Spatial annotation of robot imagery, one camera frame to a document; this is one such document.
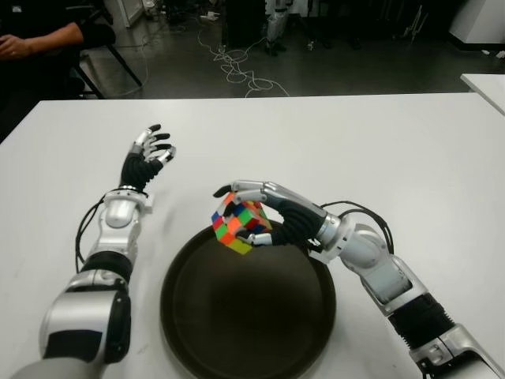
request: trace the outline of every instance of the black cable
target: black cable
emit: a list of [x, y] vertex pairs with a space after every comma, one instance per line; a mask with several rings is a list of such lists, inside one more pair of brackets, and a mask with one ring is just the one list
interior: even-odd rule
[[387, 225], [387, 222], [385, 219], [383, 219], [381, 216], [379, 216], [373, 210], [368, 209], [358, 203], [354, 203], [353, 201], [333, 201], [331, 203], [326, 203], [326, 204], [321, 205], [321, 208], [326, 208], [326, 207], [329, 207], [330, 205], [339, 205], [339, 204], [354, 205], [355, 207], [358, 207], [358, 208], [354, 208], [354, 209], [349, 209], [348, 211], [345, 211], [344, 213], [340, 214], [339, 219], [341, 219], [342, 217], [344, 217], [350, 213], [364, 213], [365, 215], [371, 217], [377, 223], [377, 225], [379, 225], [380, 230], [383, 232], [389, 253], [391, 255], [395, 254], [395, 244], [393, 243], [393, 234], [391, 233], [391, 229]]
[[76, 272], [79, 272], [79, 261], [81, 263], [84, 263], [84, 258], [82, 257], [80, 253], [80, 239], [82, 237], [82, 234], [86, 231], [86, 228], [90, 224], [90, 222], [93, 220], [93, 217], [95, 217], [96, 212], [98, 211], [99, 206], [103, 203], [103, 199], [105, 198], [105, 195], [103, 195], [100, 200], [94, 204], [84, 215], [82, 220], [80, 221], [79, 228], [77, 229], [77, 234], [76, 234], [76, 245], [75, 245], [75, 264], [76, 264]]

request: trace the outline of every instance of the round tray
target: round tray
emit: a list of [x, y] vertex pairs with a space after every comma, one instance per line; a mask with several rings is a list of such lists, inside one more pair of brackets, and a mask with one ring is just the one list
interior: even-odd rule
[[211, 227], [175, 257], [161, 294], [166, 340], [200, 379], [298, 377], [324, 349], [335, 309], [331, 274], [306, 249], [242, 256]]

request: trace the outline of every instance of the rubik's cube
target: rubik's cube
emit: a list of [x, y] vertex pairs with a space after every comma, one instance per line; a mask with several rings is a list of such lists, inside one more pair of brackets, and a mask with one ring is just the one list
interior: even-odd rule
[[243, 255], [253, 247], [242, 242], [235, 235], [239, 231], [264, 233], [271, 230], [271, 224], [259, 201], [244, 201], [235, 206], [231, 215], [224, 217], [224, 210], [234, 196], [234, 193], [228, 193], [218, 210], [212, 215], [212, 227], [218, 241]]

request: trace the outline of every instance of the silver robotic arm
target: silver robotic arm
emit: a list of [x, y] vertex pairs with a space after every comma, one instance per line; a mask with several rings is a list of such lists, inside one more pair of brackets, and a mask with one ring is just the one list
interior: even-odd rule
[[39, 334], [43, 360], [23, 368], [14, 379], [95, 379], [128, 352], [128, 283], [137, 256], [140, 221], [151, 211], [144, 187], [176, 152], [170, 144], [156, 144], [170, 136], [157, 133], [159, 129], [152, 126], [134, 141], [119, 187], [100, 201], [105, 207], [95, 245], [43, 320]]
[[351, 216], [339, 219], [311, 201], [272, 182], [236, 181], [215, 193], [236, 193], [224, 216], [241, 201], [261, 201], [277, 210], [283, 225], [260, 235], [237, 236], [254, 245], [283, 245], [316, 240], [310, 257], [328, 264], [336, 257], [355, 272], [374, 303], [410, 348], [422, 374], [436, 378], [505, 379], [505, 372], [443, 307], [371, 227]]

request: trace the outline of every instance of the concrete floor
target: concrete floor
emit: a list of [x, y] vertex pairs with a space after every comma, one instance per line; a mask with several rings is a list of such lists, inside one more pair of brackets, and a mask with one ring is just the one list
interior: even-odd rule
[[[115, 2], [110, 2], [116, 45], [145, 85], [130, 93], [136, 85], [114, 57], [102, 49], [89, 51], [81, 65], [107, 98], [226, 98], [244, 97], [248, 92], [246, 83], [228, 83], [220, 69], [222, 63], [213, 62], [214, 56], [198, 43], [200, 32], [201, 41], [216, 51], [219, 22], [203, 27], [189, 18], [169, 27], [164, 19], [142, 18], [133, 28], [125, 29], [114, 7]], [[132, 47], [146, 41], [144, 47]], [[364, 39], [359, 51], [351, 50], [343, 37], [336, 37], [330, 50], [319, 45], [308, 51], [307, 42], [299, 29], [292, 28], [285, 38], [287, 52], [273, 58], [262, 47], [255, 47], [241, 69], [279, 82], [291, 96], [466, 92], [468, 87], [459, 79], [462, 73], [505, 73], [505, 60], [480, 51], [463, 52], [443, 41], [417, 39], [410, 44]], [[275, 87], [250, 96], [284, 93]]]

